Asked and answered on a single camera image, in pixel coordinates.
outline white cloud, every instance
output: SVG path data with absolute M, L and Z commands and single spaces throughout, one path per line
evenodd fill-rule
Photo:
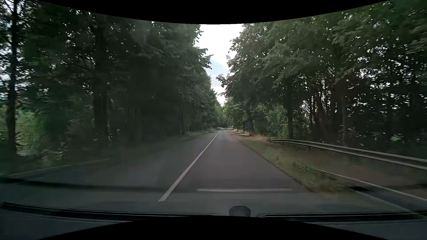
M 207 72 L 212 78 L 212 88 L 217 93 L 222 93 L 224 89 L 215 78 L 219 74 L 227 75 L 228 65 L 226 56 L 234 57 L 235 55 L 233 51 L 228 53 L 231 47 L 230 40 L 240 35 L 240 32 L 243 30 L 242 24 L 202 24 L 201 30 L 203 33 L 196 46 L 207 48 L 207 54 L 213 55 L 211 57 L 212 70 L 208 69 Z M 224 105 L 225 97 L 217 96 L 216 98 L 221 105 Z

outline forest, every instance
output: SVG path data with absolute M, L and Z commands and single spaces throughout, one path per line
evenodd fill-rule
M 0 1 L 0 160 L 52 162 L 224 124 L 201 33 Z
M 235 129 L 427 158 L 427 1 L 244 24 L 224 113 Z

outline black border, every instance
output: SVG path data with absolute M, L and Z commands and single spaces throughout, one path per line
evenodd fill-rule
M 384 1 L 272 1 L 269 4 L 262 0 L 244 2 L 43 0 L 43 2 L 141 20 L 168 23 L 237 24 L 303 18 Z

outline windshield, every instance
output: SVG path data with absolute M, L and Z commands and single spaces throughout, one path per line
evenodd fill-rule
M 0 238 L 233 206 L 422 238 L 426 3 L 200 25 L 0 2 Z

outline white lane line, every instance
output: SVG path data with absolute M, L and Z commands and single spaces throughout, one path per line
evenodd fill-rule
M 104 161 L 104 160 L 110 160 L 110 159 L 113 159 L 113 158 L 104 158 L 104 159 L 92 160 L 92 161 L 82 162 L 82 163 L 78 163 L 78 164 L 85 164 L 85 163 L 91 163 L 91 162 L 98 162 L 98 161 Z
M 105 158 L 105 159 L 92 160 L 92 161 L 78 163 L 77 165 L 79 165 L 79 164 L 85 164 L 85 163 L 90 163 L 90 162 L 96 162 L 96 161 L 109 160 L 109 159 L 113 159 L 113 158 Z M 42 168 L 42 169 L 37 169 L 37 170 L 32 170 L 32 171 L 27 171 L 27 172 L 22 172 L 22 173 L 14 173 L 14 174 L 9 174 L 7 176 L 15 176 L 15 175 L 20 175 L 20 174 L 24 174 L 24 173 L 33 173 L 33 172 L 38 172 L 38 171 L 43 171 L 43 170 L 49 170 L 49 169 L 54 169 L 54 168 L 59 168 L 59 167 L 68 167 L 68 166 L 71 166 L 71 164 L 61 165 L 61 166 L 56 166 L 56 167 Z
M 291 191 L 292 188 L 202 188 L 198 192 L 216 192 L 216 193 L 252 193 L 252 192 L 284 192 Z
M 427 202 L 427 199 L 425 199 L 425 198 L 421 198 L 421 197 L 414 196 L 414 195 L 411 195 L 411 194 L 403 193 L 403 192 L 400 192 L 400 191 L 397 191 L 397 190 L 394 190 L 394 189 L 390 189 L 390 188 L 387 188 L 387 187 L 383 187 L 383 186 L 380 186 L 380 185 L 376 185 L 376 184 L 373 184 L 373 183 L 370 183 L 370 182 L 367 182 L 367 181 L 362 181 L 362 180 L 359 180 L 359 179 L 354 179 L 354 178 L 351 178 L 351 177 L 343 176 L 343 175 L 336 174 L 336 173 L 331 173 L 331 172 L 320 170 L 320 169 L 316 169 L 316 170 L 319 170 L 319 171 L 322 171 L 322 172 L 325 172 L 325 173 L 330 173 L 330 174 L 333 174 L 333 175 L 336 175 L 336 176 L 340 176 L 340 177 L 343 177 L 343 178 L 347 178 L 347 179 L 351 179 L 351 180 L 363 182 L 363 183 L 366 183 L 366 184 L 369 184 L 369 185 L 372 185 L 372 186 L 376 186 L 376 187 L 379 187 L 379 188 L 382 188 L 382 189 L 387 189 L 387 190 L 395 192 L 395 193 L 400 193 L 400 194 L 403 194 L 403 195 L 406 195 L 406 196 L 410 196 L 410 197 L 413 197 L 413 198 L 416 198 L 416 199 L 419 199 L 419 200 Z
M 32 173 L 32 172 L 37 172 L 37 171 L 49 170 L 49 169 L 54 169 L 54 168 L 58 168 L 58 167 L 68 167 L 68 166 L 71 166 L 71 164 L 57 166 L 57 167 L 42 168 L 42 169 L 37 169 L 37 170 L 33 170 L 33 171 L 27 171 L 27 172 L 23 172 L 23 173 L 14 173 L 14 174 L 9 174 L 8 176 L 15 176 L 15 175 L 24 174 L 24 173 Z
M 178 183 L 184 178 L 185 174 L 190 170 L 190 168 L 196 163 L 197 159 L 205 152 L 205 150 L 209 147 L 209 145 L 214 141 L 214 139 L 218 136 L 219 132 L 215 135 L 215 137 L 211 140 L 211 142 L 203 149 L 201 153 L 197 156 L 196 159 L 187 167 L 187 169 L 179 176 L 179 178 L 169 187 L 169 189 L 163 194 L 163 196 L 158 200 L 158 202 L 164 202 L 167 197 L 169 197 L 170 193 L 175 189 Z
M 373 198 L 373 199 L 375 199 L 375 200 L 377 200 L 377 201 L 379 201 L 379 202 L 384 202 L 384 203 L 386 203 L 386 204 L 388 204 L 388 205 L 390 205 L 390 206 L 393 206 L 393 207 L 395 207 L 395 208 L 400 208 L 400 209 L 402 209 L 403 211 L 406 211 L 406 212 L 412 213 L 412 214 L 414 214 L 414 215 L 421 216 L 422 218 L 426 218 L 425 216 L 423 216 L 423 215 L 421 215 L 421 214 L 419 214 L 419 213 L 415 213 L 415 212 L 413 212 L 413 211 L 411 211 L 411 210 L 409 210 L 409 209 L 407 209 L 407 208 L 401 207 L 401 206 L 399 206 L 399 205 L 396 205 L 396 204 L 394 204 L 394 203 L 388 202 L 388 201 L 386 201 L 386 200 L 383 200 L 383 199 L 380 199 L 380 198 L 377 198 L 377 197 L 374 197 L 374 196 L 371 196 L 371 195 L 369 195 L 369 194 L 362 193 L 362 192 L 359 192 L 359 191 L 356 191 L 356 193 L 362 194 L 362 195 L 364 195 L 364 196 L 368 196 L 368 197 Z

